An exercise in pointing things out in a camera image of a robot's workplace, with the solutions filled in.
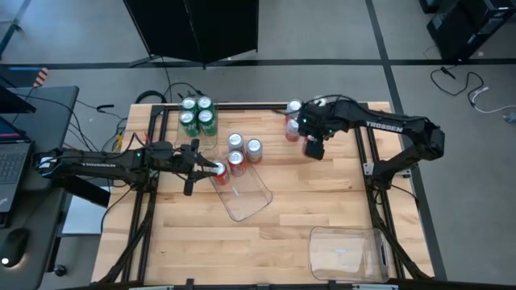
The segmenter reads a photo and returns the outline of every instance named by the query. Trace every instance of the wooden table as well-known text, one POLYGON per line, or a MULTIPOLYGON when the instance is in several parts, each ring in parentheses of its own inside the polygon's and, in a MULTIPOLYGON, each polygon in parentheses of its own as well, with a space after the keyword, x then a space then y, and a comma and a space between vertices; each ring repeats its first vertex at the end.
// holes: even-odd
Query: wooden table
MULTIPOLYGON (((369 107, 390 111, 388 102, 370 102, 369 107)), ((133 132, 144 138, 150 111, 151 105, 131 107, 124 144, 133 132)), ((355 134, 338 133, 325 143, 324 160, 317 161, 302 155, 301 140, 285 139, 283 116, 269 110, 221 111, 218 119, 219 153, 227 151, 226 139, 232 132, 264 144, 263 161, 255 169, 273 193, 273 202, 254 216, 234 222, 208 180, 197 182, 193 196, 186 197, 181 180, 160 174, 145 284, 183 285, 187 278, 194 278, 195 284, 325 283, 316 280, 309 269, 310 230, 314 226, 371 227, 355 134)), ((176 113, 171 113, 167 128, 166 139, 173 142, 176 113)), ((380 130, 375 135, 382 159, 401 150, 399 135, 380 130)), ((364 144, 370 156, 367 140, 364 144)), ((395 177, 393 184, 411 190, 407 179, 395 177)), ((110 203, 126 190, 114 189, 110 203)), ((432 275, 414 198, 395 188, 388 194, 398 241, 432 275)), ((135 193, 130 193, 107 215, 93 281, 107 273, 127 245, 134 200, 135 193)), ((144 199, 141 218, 146 204, 144 199)), ((138 251, 132 279, 136 278, 138 251)), ((393 267, 391 276, 395 276, 393 267)))

